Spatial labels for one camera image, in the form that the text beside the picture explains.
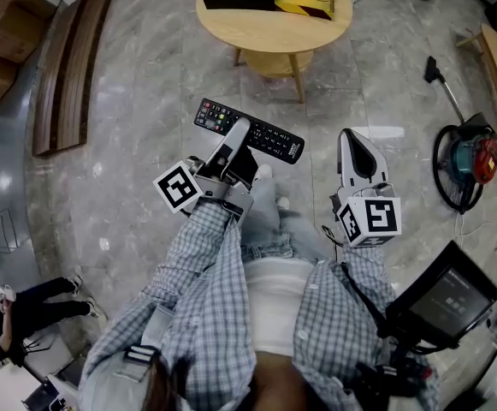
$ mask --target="white sneaker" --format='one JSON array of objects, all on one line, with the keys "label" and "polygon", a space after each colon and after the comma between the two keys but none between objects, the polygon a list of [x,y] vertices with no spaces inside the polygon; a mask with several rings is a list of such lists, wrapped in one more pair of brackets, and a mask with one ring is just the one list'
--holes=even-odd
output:
[{"label": "white sneaker", "polygon": [[80,287],[83,286],[83,279],[80,278],[79,274],[75,274],[72,277],[68,278],[69,282],[75,286],[74,292],[71,293],[73,297],[76,297],[79,295],[80,292]]},{"label": "white sneaker", "polygon": [[273,168],[271,168],[268,164],[262,164],[259,168],[257,168],[254,181],[256,182],[262,178],[273,178]]},{"label": "white sneaker", "polygon": [[108,324],[108,316],[105,314],[104,310],[96,303],[93,297],[88,297],[86,303],[90,306],[91,311],[90,316],[98,320],[98,325],[100,330],[104,330],[105,326]]},{"label": "white sneaker", "polygon": [[286,196],[281,196],[276,201],[276,206],[279,210],[290,210],[290,200]]}]

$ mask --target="woman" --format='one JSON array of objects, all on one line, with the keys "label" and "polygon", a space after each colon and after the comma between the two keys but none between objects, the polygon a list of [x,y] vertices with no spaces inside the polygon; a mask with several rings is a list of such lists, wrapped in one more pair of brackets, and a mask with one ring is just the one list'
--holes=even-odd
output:
[{"label": "woman", "polygon": [[45,303],[59,294],[79,294],[83,281],[79,276],[55,278],[20,292],[14,302],[0,301],[0,360],[10,358],[16,365],[24,361],[22,342],[35,331],[77,315],[91,315],[102,327],[107,318],[92,297],[86,301]]}]

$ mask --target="shirt button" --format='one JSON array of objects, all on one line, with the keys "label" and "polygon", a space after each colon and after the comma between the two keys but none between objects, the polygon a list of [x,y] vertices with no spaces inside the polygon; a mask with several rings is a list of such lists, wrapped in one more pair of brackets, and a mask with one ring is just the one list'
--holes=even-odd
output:
[{"label": "shirt button", "polygon": [[298,337],[300,340],[306,341],[309,338],[309,334],[306,331],[298,331]]}]

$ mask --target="plaid shirt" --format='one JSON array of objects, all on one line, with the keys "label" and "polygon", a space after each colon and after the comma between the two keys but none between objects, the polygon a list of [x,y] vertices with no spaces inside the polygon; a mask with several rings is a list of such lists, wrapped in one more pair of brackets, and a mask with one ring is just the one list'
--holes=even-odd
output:
[{"label": "plaid shirt", "polygon": [[[395,294],[382,250],[346,246],[344,258],[359,288],[384,312]],[[186,354],[195,357],[186,386],[190,407],[235,409],[249,391],[256,355],[240,232],[220,206],[198,205],[151,283],[122,308],[92,347],[81,379],[81,399],[86,378],[101,361],[140,343],[157,305],[174,310],[162,338],[163,356],[170,365]],[[293,337],[293,364],[306,382],[330,410],[359,409],[343,384],[357,375],[357,362],[375,365],[381,347],[373,318],[340,266],[333,260],[318,262],[305,286]],[[438,409],[436,375],[419,401],[426,411]]]}]

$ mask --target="person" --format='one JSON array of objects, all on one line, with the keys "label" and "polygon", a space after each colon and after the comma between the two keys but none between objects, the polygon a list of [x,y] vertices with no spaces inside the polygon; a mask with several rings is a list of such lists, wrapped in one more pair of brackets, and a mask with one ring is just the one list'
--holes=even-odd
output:
[{"label": "person", "polygon": [[25,357],[23,340],[62,319],[91,315],[104,326],[105,313],[91,297],[86,301],[45,303],[59,294],[78,296],[82,283],[80,276],[59,277],[18,293],[15,301],[0,300],[0,360],[10,358],[21,366]]},{"label": "person", "polygon": [[[276,201],[270,166],[251,195],[241,231],[199,200],[151,282],[89,352],[82,409],[359,409],[347,386],[358,362],[379,361],[374,320],[311,222]],[[395,295],[382,250],[345,245],[344,260],[384,312]],[[417,398],[426,411],[438,409],[437,392],[433,372]]]}]

